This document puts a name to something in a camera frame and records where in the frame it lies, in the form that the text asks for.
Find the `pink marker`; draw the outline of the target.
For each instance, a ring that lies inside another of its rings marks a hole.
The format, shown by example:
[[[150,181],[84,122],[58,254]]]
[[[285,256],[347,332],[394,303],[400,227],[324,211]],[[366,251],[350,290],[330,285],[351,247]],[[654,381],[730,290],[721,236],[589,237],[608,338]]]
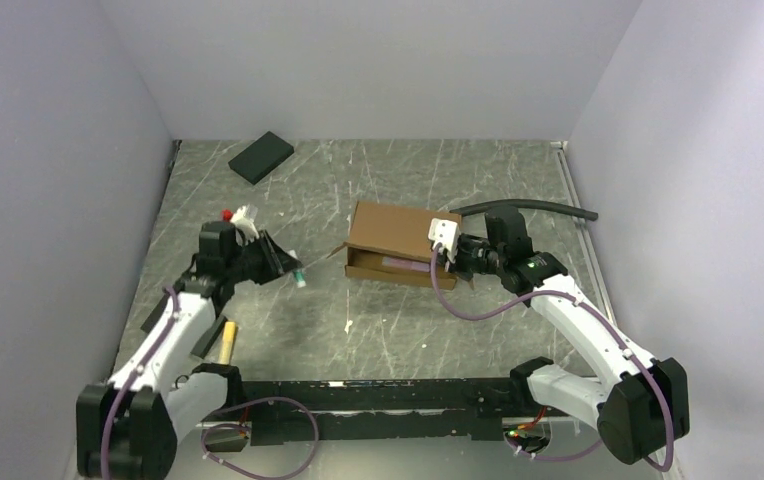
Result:
[[[419,262],[394,257],[384,257],[382,259],[382,265],[388,268],[395,268],[401,270],[409,270],[416,272],[429,272],[430,265],[426,262]]]

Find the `brown cardboard box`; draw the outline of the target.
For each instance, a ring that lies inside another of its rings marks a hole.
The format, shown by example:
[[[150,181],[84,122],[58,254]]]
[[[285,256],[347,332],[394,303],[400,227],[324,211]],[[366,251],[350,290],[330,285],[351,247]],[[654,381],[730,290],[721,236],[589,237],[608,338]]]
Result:
[[[427,235],[433,218],[462,221],[461,215],[450,212],[359,201],[346,239],[330,254],[346,252],[344,272],[348,278],[430,288],[430,271],[388,268],[382,265],[382,259],[394,257],[429,264]]]

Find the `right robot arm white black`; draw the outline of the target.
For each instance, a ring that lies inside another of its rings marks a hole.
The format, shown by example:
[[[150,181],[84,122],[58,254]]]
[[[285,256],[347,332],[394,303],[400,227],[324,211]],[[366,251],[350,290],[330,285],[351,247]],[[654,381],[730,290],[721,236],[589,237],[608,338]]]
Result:
[[[483,314],[458,311],[437,293],[440,303],[467,321],[525,305],[548,320],[594,373],[584,378],[547,358],[527,361],[510,373],[513,409],[532,415],[541,407],[556,408],[595,429],[600,444],[622,463],[645,461],[659,472],[670,471],[675,443],[690,430],[684,367],[674,358],[657,358],[617,328],[554,255],[534,248],[516,208],[498,204],[484,220],[483,237],[463,233],[453,220],[431,220],[432,287],[440,288],[440,270],[465,280],[494,275],[514,300]]]

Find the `green white marker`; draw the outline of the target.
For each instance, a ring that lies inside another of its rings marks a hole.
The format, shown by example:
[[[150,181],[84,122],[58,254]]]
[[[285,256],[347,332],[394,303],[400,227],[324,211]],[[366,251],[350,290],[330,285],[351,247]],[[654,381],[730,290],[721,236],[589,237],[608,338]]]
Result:
[[[295,260],[299,260],[299,257],[298,257],[298,255],[297,255],[295,250],[289,250],[288,254],[292,258],[294,258]],[[305,279],[305,274],[304,274],[303,268],[299,267],[297,269],[294,269],[292,271],[292,273],[293,273],[293,277],[294,277],[296,286],[298,288],[305,288],[307,286],[307,282],[306,282],[306,279]]]

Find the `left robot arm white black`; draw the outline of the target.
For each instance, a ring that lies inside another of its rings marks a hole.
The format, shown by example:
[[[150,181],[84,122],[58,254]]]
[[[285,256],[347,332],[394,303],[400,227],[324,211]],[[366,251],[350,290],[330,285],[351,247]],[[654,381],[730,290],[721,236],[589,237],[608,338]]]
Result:
[[[238,368],[196,367],[174,382],[196,344],[217,322],[235,287],[264,285],[302,262],[264,230],[209,221],[183,273],[165,290],[165,306],[132,357],[76,401],[76,467],[86,479],[164,479],[179,443],[207,416],[237,417],[245,406]]]

